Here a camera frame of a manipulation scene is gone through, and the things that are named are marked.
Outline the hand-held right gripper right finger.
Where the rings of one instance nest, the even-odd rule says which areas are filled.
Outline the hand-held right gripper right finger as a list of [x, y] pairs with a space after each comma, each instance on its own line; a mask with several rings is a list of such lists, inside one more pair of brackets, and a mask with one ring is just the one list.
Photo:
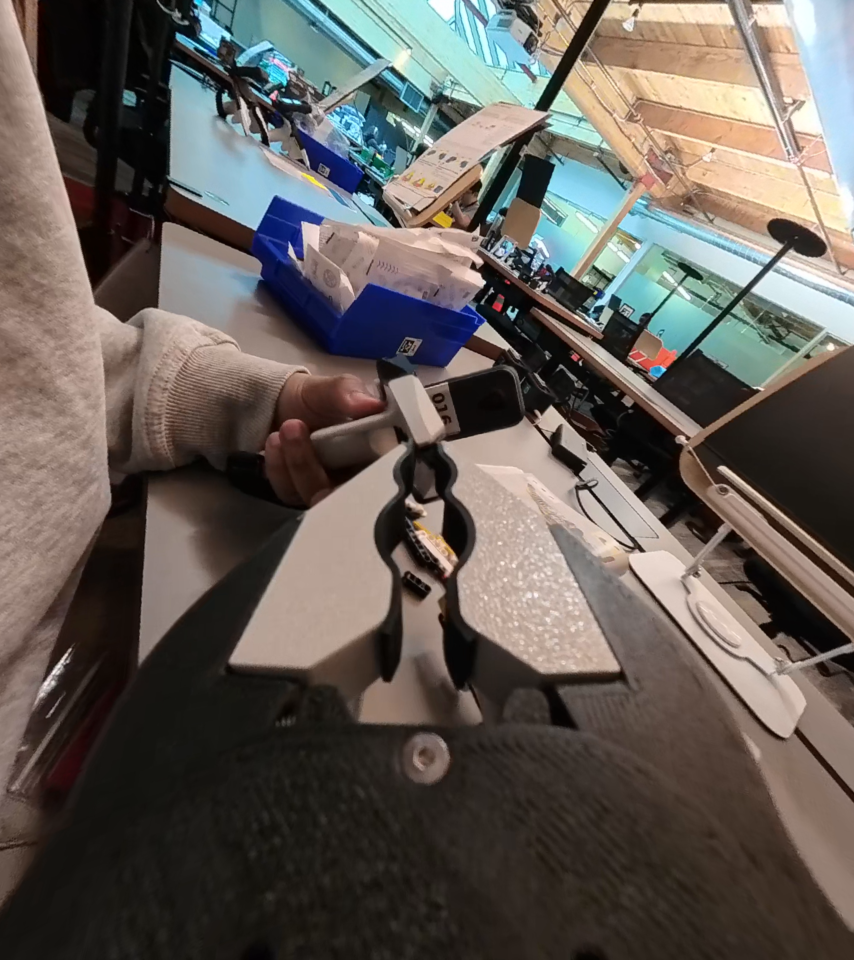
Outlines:
[[441, 443], [428, 458], [457, 559], [443, 627], [454, 685], [504, 707], [521, 690], [620, 681], [584, 575], [623, 573], [623, 550], [532, 473], [456, 453]]

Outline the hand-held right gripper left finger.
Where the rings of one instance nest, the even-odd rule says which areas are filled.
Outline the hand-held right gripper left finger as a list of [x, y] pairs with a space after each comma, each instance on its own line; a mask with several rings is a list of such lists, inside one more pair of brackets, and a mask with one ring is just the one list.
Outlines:
[[306, 511], [230, 654], [238, 673], [332, 687], [390, 682], [402, 654], [406, 499], [417, 451], [397, 446]]

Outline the person's left forearm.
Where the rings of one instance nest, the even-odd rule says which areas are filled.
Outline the person's left forearm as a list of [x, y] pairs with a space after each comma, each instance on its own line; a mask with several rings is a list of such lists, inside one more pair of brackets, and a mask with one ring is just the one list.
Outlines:
[[222, 470], [259, 454], [274, 429], [289, 366], [245, 353], [221, 331], [147, 308], [130, 321], [95, 307], [111, 476], [164, 472], [203, 459]]

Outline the person's left hand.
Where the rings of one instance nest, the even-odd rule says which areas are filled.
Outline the person's left hand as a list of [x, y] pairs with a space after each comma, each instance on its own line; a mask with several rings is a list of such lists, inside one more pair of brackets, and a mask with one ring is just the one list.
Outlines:
[[310, 508], [335, 484], [313, 447], [312, 435], [380, 414], [385, 402], [352, 375], [295, 373], [281, 390], [265, 440], [265, 479], [283, 505]]

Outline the small black desk device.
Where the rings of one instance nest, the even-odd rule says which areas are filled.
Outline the small black desk device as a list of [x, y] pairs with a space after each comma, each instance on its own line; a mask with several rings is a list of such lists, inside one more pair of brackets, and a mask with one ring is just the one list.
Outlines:
[[548, 438], [551, 454], [572, 474], [580, 476], [589, 465], [588, 445], [569, 424], [562, 423], [553, 429]]

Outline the large blue plastic bin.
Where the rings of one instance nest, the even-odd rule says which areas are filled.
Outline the large blue plastic bin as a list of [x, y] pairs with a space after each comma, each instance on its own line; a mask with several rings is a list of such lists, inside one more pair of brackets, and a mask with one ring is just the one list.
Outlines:
[[322, 217], [274, 196], [251, 243], [267, 291], [291, 321], [327, 354], [356, 359], [406, 356], [422, 366], [447, 366], [484, 324], [471, 307], [455, 311], [374, 285], [339, 310], [299, 270], [302, 225]]

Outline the pile of white paper bags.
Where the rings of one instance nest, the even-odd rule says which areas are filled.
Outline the pile of white paper bags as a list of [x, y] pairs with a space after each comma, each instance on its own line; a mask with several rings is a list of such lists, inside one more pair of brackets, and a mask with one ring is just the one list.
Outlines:
[[480, 235], [452, 226], [396, 228], [301, 222], [283, 243], [290, 264], [337, 313], [379, 287], [461, 310], [481, 292]]

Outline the white monitor stand base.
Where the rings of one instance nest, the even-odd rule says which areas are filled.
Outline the white monitor stand base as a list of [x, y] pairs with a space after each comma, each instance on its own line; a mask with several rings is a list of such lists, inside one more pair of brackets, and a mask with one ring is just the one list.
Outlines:
[[702, 570], [666, 551], [633, 554], [629, 566], [755, 719], [777, 738], [792, 737], [807, 706], [802, 691], [711, 593]]

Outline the tilted paper instruction board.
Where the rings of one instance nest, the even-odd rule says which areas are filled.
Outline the tilted paper instruction board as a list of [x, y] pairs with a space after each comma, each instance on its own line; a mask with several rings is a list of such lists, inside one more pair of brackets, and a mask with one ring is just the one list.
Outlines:
[[496, 102], [474, 113], [428, 146], [392, 177], [383, 199], [404, 229], [425, 226], [482, 178], [482, 161], [526, 134], [536, 133], [549, 111]]

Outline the small blue plastic bin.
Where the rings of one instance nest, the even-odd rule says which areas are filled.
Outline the small blue plastic bin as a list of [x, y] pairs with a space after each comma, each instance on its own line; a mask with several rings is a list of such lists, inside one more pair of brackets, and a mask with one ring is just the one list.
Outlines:
[[301, 129], [297, 132], [297, 138], [313, 171], [351, 195], [357, 191], [364, 177], [361, 167]]

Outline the black slanted pole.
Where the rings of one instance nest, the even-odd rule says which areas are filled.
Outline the black slanted pole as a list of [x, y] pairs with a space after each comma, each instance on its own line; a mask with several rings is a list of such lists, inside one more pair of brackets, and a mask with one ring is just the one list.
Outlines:
[[[535, 103], [534, 109], [536, 111], [548, 113], [553, 108], [553, 104], [559, 96], [564, 83], [580, 61], [582, 53], [585, 51], [601, 22], [601, 18], [610, 5], [610, 1], [593, 1], [589, 4], [573, 37], [567, 42], [566, 49], [558, 65], [553, 68], [551, 78], [548, 80], [546, 87]], [[538, 130], [539, 127], [533, 127], [510, 142], [508, 145], [509, 150], [500, 160], [493, 171], [492, 179], [481, 192], [478, 208], [467, 228], [469, 233], [479, 229], [486, 221], [495, 202], [501, 198], [501, 195], [504, 193], [508, 181], [520, 161], [523, 150], [529, 146], [534, 133]]]

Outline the black computer monitor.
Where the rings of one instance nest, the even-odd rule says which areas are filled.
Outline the black computer monitor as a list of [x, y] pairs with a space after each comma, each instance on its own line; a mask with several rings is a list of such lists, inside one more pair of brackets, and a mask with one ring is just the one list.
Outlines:
[[691, 438], [686, 486], [854, 644], [854, 345]]

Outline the black floor lamp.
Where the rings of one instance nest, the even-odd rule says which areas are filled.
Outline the black floor lamp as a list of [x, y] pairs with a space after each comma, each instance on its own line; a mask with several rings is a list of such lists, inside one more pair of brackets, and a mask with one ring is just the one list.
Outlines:
[[827, 252], [827, 244], [823, 238], [811, 229], [785, 218], [773, 218], [768, 222], [769, 236], [780, 244], [772, 258], [756, 273], [751, 281], [736, 294], [732, 300], [721, 309], [721, 312], [688, 344], [683, 353], [679, 354], [676, 363], [682, 363], [691, 358], [711, 334], [733, 313], [735, 308], [751, 294], [754, 289], [772, 273], [776, 266], [789, 254], [798, 254], [803, 258], [822, 258]]

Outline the grey knit sleeve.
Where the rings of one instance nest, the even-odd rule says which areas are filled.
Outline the grey knit sleeve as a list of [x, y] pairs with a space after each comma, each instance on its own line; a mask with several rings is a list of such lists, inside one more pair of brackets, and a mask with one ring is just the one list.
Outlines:
[[0, 2], [0, 801], [108, 503], [104, 377], [73, 217]]

